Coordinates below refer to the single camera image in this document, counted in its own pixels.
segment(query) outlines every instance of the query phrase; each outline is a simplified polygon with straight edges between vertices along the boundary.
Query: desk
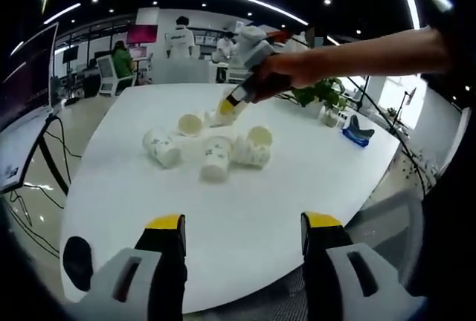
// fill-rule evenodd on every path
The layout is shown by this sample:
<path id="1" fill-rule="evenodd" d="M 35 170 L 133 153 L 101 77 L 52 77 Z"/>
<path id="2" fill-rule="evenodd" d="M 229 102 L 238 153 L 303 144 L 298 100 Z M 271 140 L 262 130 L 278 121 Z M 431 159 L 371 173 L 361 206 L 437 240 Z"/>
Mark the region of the desk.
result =
<path id="1" fill-rule="evenodd" d="M 68 194 L 68 185 L 62 179 L 48 150 L 44 133 L 53 120 L 49 107 L 41 107 L 19 118 L 0 132 L 0 192 L 6 193 L 23 186 L 28 167 L 37 146 L 61 190 Z"/>
<path id="2" fill-rule="evenodd" d="M 133 62 L 137 63 L 137 67 L 135 68 L 135 85 L 139 84 L 139 66 L 141 65 L 141 61 L 149 61 L 148 57 L 140 57 L 137 59 L 132 59 Z"/>
<path id="3" fill-rule="evenodd" d="M 396 152 L 398 140 L 365 117 L 359 117 L 361 127 L 376 133 L 363 149 L 300 107 L 270 99 L 247 107 L 235 123 L 243 133 L 256 125 L 271 129 L 274 143 L 265 169 L 233 169 L 225 184 L 200 181 L 199 163 L 161 169 L 141 145 L 144 133 L 157 125 L 174 129 L 183 114 L 215 107 L 224 87 L 150 85 L 122 93 L 89 141 L 70 187 L 61 258 L 68 238 L 81 236 L 91 245 L 97 271 L 119 250 L 133 247 L 152 219 L 184 213 L 183 310 L 222 305 L 300 266 L 300 214 L 329 213 L 346 224 Z M 65 295 L 77 302 L 84 293 L 60 264 Z"/>

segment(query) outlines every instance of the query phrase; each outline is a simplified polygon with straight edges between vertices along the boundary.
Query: human arm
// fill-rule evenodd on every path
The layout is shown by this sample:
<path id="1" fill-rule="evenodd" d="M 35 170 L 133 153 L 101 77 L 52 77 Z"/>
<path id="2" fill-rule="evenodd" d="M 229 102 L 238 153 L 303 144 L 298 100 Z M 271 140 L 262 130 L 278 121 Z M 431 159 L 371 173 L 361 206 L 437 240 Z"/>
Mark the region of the human arm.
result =
<path id="1" fill-rule="evenodd" d="M 302 53 L 270 56 L 260 68 L 260 76 L 265 78 L 272 72 L 289 75 L 294 87 L 304 88 L 327 77 L 402 76 L 444 72 L 451 66 L 440 32 L 426 28 Z"/>

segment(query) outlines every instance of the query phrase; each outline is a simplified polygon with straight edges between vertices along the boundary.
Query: chair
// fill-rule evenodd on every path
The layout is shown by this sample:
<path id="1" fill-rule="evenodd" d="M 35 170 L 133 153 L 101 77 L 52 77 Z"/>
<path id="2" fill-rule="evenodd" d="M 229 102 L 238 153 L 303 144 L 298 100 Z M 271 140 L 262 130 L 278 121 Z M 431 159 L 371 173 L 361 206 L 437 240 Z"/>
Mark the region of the chair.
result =
<path id="1" fill-rule="evenodd" d="M 97 58 L 101 85 L 99 95 L 105 97 L 115 97 L 122 93 L 124 89 L 134 85 L 135 76 L 118 78 L 111 55 Z"/>

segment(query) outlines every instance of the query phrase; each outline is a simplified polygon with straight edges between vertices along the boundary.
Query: black stand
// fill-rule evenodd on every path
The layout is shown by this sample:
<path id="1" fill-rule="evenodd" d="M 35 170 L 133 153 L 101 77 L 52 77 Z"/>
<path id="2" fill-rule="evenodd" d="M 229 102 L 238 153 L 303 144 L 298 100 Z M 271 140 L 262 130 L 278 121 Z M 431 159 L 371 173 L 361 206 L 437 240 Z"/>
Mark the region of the black stand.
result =
<path id="1" fill-rule="evenodd" d="M 403 109 L 403 103 L 405 103 L 405 98 L 406 98 L 407 96 L 410 96 L 410 94 L 406 91 L 405 94 L 403 95 L 402 102 L 400 103 L 399 110 L 397 111 L 396 116 L 395 116 L 395 118 L 393 119 L 392 129 L 393 129 L 393 127 L 395 126 L 396 121 L 399 119 L 400 112 L 401 112 L 402 109 Z"/>
<path id="2" fill-rule="evenodd" d="M 54 163 L 53 158 L 51 157 L 50 150 L 48 149 L 48 145 L 46 145 L 45 137 L 44 134 L 48 127 L 50 126 L 51 122 L 54 120 L 59 119 L 56 116 L 50 116 L 46 119 L 45 125 L 42 128 L 42 131 L 39 133 L 39 136 L 36 138 L 34 144 L 31 147 L 31 150 L 28 154 L 28 157 L 25 161 L 25 165 L 23 166 L 22 174 L 20 176 L 20 179 L 17 183 L 10 185 L 9 187 L 3 188 L 3 190 L 0 191 L 0 194 L 2 193 L 7 193 L 9 191 L 13 191 L 15 189 L 19 189 L 24 186 L 25 182 L 25 176 L 27 174 L 28 167 L 30 165 L 30 162 L 32 161 L 33 154 L 36 150 L 36 148 L 39 146 L 40 151 L 42 152 L 43 158 L 45 159 L 46 165 L 51 171 L 51 174 L 53 175 L 54 179 L 57 181 L 59 187 L 61 190 L 65 193 L 65 195 L 68 194 L 69 188 L 66 182 L 62 179 L 62 176 L 60 174 L 60 171 L 58 170 L 56 164 Z"/>
<path id="3" fill-rule="evenodd" d="M 68 192 L 69 192 L 68 185 L 62 179 L 60 171 L 58 171 L 57 165 L 54 163 L 54 160 L 51 157 L 50 150 L 48 149 L 48 145 L 46 145 L 45 137 L 43 135 L 39 139 L 38 144 L 39 144 L 39 149 L 41 150 L 43 157 L 45 158 L 46 165 L 51 171 L 51 174 L 53 175 L 54 179 L 57 181 L 60 189 L 65 193 L 65 195 L 68 195 Z"/>

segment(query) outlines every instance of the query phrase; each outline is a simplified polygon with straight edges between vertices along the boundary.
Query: blue object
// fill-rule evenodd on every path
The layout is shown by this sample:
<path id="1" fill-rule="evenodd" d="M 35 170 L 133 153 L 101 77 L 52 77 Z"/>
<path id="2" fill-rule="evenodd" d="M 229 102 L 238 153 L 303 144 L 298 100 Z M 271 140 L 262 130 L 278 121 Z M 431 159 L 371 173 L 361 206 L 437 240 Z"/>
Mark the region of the blue object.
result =
<path id="1" fill-rule="evenodd" d="M 342 134 L 354 143 L 360 145 L 361 147 L 365 147 L 369 145 L 369 140 L 375 133 L 374 129 L 367 129 L 363 130 L 360 129 L 360 124 L 358 123 L 358 118 L 356 115 L 353 115 L 350 118 L 350 124 L 346 129 L 342 129 Z"/>

